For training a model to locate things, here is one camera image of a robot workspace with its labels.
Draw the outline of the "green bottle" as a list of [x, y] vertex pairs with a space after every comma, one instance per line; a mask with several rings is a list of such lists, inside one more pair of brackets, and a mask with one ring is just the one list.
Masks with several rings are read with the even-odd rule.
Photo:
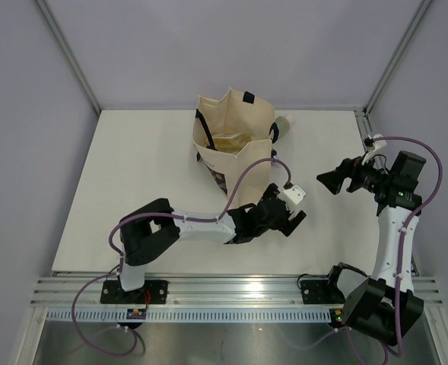
[[294, 121], [295, 119], [292, 115], [278, 116], [275, 119], [274, 137], [276, 141], [290, 131]]

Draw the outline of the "clear amber soap bottle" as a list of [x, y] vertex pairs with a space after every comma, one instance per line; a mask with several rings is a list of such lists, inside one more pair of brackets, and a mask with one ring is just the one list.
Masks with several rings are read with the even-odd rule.
[[212, 141], [217, 151], [236, 154], [252, 141], [252, 137], [245, 132], [218, 133], [212, 135]]

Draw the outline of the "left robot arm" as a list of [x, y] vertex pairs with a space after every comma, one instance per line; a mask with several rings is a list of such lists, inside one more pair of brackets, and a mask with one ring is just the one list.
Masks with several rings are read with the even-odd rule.
[[298, 184], [280, 189], [270, 184], [256, 204], [224, 212], [222, 217], [175, 209], [167, 198], [158, 198], [124, 217], [113, 229], [122, 248], [117, 274], [117, 294], [127, 303], [142, 298], [146, 266], [178, 241], [248, 243], [270, 230], [290, 236], [307, 216], [299, 209], [306, 192]]

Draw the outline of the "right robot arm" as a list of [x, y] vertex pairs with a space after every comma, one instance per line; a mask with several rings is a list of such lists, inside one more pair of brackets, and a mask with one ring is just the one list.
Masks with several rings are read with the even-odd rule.
[[334, 170], [316, 177], [334, 195], [345, 179], [351, 180], [348, 192], [365, 189], [374, 195], [380, 235], [371, 276], [352, 287], [364, 272], [339, 263], [324, 286], [330, 300], [345, 299], [343, 325], [389, 346], [398, 344], [424, 309], [424, 301], [414, 295], [411, 258], [423, 202], [415, 189], [425, 163], [407, 151], [398, 153], [389, 170], [378, 169], [363, 157], [345, 158]]

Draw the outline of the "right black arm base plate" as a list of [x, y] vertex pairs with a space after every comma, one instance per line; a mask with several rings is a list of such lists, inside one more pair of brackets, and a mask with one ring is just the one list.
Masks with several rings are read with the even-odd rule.
[[300, 280], [298, 286], [304, 304], [316, 305], [332, 303], [327, 280], [322, 278], [304, 278]]

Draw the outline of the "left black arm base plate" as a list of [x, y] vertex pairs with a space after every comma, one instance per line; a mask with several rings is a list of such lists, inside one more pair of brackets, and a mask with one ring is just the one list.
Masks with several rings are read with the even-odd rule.
[[147, 280], [142, 288], [124, 291], [118, 280], [103, 283], [100, 294], [102, 304], [165, 304], [167, 302], [168, 281]]

